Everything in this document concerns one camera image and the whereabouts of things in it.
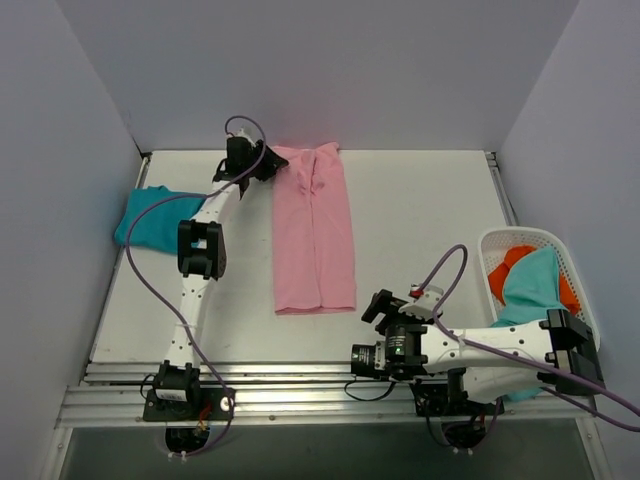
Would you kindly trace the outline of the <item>pink t shirt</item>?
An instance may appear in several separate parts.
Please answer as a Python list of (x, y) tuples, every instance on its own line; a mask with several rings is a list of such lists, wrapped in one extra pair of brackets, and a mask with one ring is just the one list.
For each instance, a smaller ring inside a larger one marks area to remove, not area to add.
[(275, 313), (353, 311), (355, 249), (339, 145), (274, 151), (288, 162), (272, 196)]

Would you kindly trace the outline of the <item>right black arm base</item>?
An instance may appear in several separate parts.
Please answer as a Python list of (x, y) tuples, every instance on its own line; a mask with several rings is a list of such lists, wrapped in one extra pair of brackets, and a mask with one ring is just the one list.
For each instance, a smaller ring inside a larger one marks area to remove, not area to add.
[(461, 376), (454, 374), (445, 383), (417, 380), (410, 385), (416, 414), (425, 419), (431, 439), (453, 453), (472, 455), (504, 413), (501, 399), (478, 403), (461, 389)]

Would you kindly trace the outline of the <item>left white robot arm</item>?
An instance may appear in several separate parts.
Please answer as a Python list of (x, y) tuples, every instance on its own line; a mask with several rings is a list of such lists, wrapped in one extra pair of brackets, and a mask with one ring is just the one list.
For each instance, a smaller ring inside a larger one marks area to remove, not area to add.
[(253, 180), (273, 179), (288, 162), (264, 140), (240, 130), (226, 140), (226, 157), (213, 176), (211, 195), (178, 226), (178, 271), (182, 277), (179, 319), (163, 364), (167, 371), (199, 371), (194, 343), (204, 322), (204, 308), (227, 267), (223, 224), (232, 216)]

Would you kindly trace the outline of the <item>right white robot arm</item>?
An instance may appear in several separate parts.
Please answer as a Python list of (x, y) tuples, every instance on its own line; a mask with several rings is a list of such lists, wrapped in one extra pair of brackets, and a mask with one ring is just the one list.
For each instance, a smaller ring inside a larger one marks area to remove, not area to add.
[(459, 413), (529, 389), (584, 397), (604, 388), (594, 332), (571, 313), (550, 309), (521, 325), (443, 331), (433, 312), (441, 297), (432, 288), (407, 300), (374, 294), (361, 319), (382, 338), (353, 345), (352, 374), (413, 384), (445, 374), (445, 403)]

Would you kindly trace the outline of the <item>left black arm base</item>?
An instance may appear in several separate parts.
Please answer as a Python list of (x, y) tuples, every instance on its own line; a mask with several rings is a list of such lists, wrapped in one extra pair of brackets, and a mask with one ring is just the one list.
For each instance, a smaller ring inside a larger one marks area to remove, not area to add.
[(144, 377), (139, 393), (142, 420), (167, 425), (163, 442), (171, 456), (188, 458), (212, 449), (227, 437), (234, 419), (236, 391), (202, 384), (200, 370), (190, 363), (164, 362)]

